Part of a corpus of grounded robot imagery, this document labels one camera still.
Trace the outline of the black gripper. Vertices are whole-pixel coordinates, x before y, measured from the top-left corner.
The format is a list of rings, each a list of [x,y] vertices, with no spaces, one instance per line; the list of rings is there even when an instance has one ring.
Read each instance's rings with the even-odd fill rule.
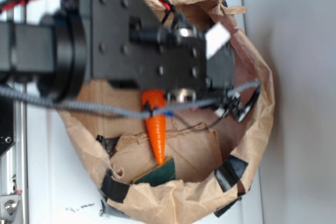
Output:
[[[211,47],[209,31],[187,23],[165,27],[144,0],[78,0],[86,32],[85,80],[116,88],[161,89],[176,97],[225,97],[234,87],[235,56],[224,42]]]

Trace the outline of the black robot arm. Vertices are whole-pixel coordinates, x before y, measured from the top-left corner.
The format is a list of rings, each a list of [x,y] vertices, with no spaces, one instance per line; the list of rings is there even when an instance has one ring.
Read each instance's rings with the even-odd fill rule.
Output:
[[[206,54],[205,33],[178,13],[165,27],[144,0],[61,0],[39,24],[1,22],[1,82],[35,81],[43,97],[76,97],[83,83],[117,89],[161,89],[177,97],[225,97],[235,56],[223,45]]]

